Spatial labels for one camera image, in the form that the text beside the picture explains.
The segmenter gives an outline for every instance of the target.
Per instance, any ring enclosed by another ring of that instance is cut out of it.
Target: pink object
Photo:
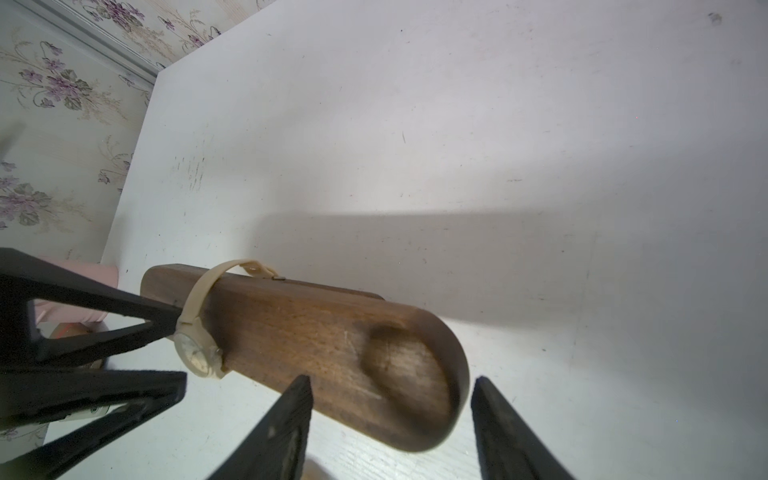
[[[71,272],[86,276],[91,280],[118,287],[118,268],[116,266],[101,265],[99,263],[83,263],[71,260],[53,260],[40,257],[41,260],[53,263]],[[82,306],[64,305],[63,303],[49,302],[47,300],[35,300],[35,322],[53,323],[86,323],[100,322],[107,316],[107,312],[91,310]]]

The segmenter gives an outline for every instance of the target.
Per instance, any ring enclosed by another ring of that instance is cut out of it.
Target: wooden board
[[[182,306],[205,271],[152,267],[141,295]],[[467,397],[453,332],[430,312],[371,293],[227,273],[202,317],[225,369],[278,392],[309,375],[317,411],[397,449],[439,444]]]

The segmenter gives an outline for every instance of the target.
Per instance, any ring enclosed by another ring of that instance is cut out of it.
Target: wristwatch
[[[200,311],[205,297],[217,280],[227,270],[242,266],[251,276],[261,275],[266,278],[281,280],[277,272],[264,266],[258,260],[231,260],[208,270],[194,284],[184,308],[176,321],[174,345],[184,365],[197,376],[221,379],[226,375],[221,369],[221,349],[216,340],[205,330]]]

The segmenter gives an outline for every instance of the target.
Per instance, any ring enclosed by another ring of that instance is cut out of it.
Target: wall
[[[161,68],[202,47],[273,0],[49,0],[84,16]]]
[[[0,245],[99,261],[150,86],[0,6]]]

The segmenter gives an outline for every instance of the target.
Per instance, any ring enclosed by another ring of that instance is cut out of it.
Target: white tabletop
[[[431,310],[577,478],[761,478],[766,23],[751,0],[279,0],[161,73],[104,261],[132,292],[255,257]],[[183,369],[166,340],[113,365]],[[276,398],[190,376],[67,478],[206,478]],[[422,454],[314,412],[307,457],[479,478],[468,407]]]

